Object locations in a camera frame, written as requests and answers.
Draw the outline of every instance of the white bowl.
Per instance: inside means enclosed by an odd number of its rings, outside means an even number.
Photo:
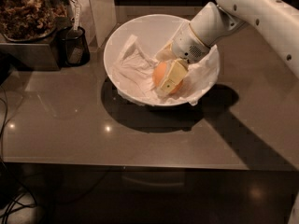
[[[145,101],[142,97],[132,97],[130,92],[121,90],[119,86],[120,82],[116,80],[115,76],[112,76],[113,64],[118,59],[121,50],[131,35],[137,36],[138,39],[142,41],[143,51],[150,57],[154,57],[154,55],[173,37],[179,26],[185,22],[188,22],[188,20],[171,15],[148,15],[126,22],[111,35],[104,50],[104,66],[108,77],[122,97],[127,97],[128,100],[139,105],[172,106],[187,103],[184,99],[172,100],[171,103],[165,103],[163,101]],[[217,64],[216,66],[218,70],[215,76],[217,77],[219,73],[219,65]],[[209,82],[208,87],[202,89],[200,94],[196,93],[195,102],[197,102],[197,100],[204,95],[212,85],[214,85],[217,80],[216,77],[213,79],[213,82]]]

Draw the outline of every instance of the bowl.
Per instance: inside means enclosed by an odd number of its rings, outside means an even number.
[[[104,66],[109,79],[118,89],[119,95],[138,105],[173,106],[188,102],[192,105],[197,104],[200,97],[203,96],[217,80],[220,67],[220,56],[217,49],[214,49],[214,59],[212,60],[214,65],[212,78],[203,84],[203,86],[201,86],[201,84],[199,84],[199,86],[197,85],[200,91],[195,90],[194,97],[192,97],[191,101],[182,98],[151,101],[143,97],[134,97],[130,91],[122,90],[120,82],[115,76],[112,76],[113,64],[118,59],[126,41],[131,35],[137,36],[138,40],[142,43],[142,50],[150,57],[154,57],[155,54],[169,42],[181,24],[186,22],[189,21],[172,15],[147,15],[126,22],[110,36],[104,50]]]

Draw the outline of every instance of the dark countertop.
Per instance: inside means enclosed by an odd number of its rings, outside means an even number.
[[[197,106],[123,100],[107,79],[103,49],[81,67],[15,71],[3,84],[9,108],[4,160],[298,169],[299,80],[251,27],[218,47],[219,80]]]

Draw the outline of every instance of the dried mushroom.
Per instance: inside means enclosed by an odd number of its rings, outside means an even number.
[[[0,0],[0,31],[11,40],[33,40],[55,28],[47,0]]]

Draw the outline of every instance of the brown egg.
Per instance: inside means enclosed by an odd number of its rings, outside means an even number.
[[[163,79],[166,68],[167,68],[167,63],[160,62],[156,66],[156,68],[153,70],[152,80],[156,87],[159,86],[160,81]],[[171,92],[169,92],[169,94],[173,94],[173,93],[177,92],[181,88],[182,85],[183,85],[183,80],[181,80],[179,82],[179,84],[173,90],[171,90]]]

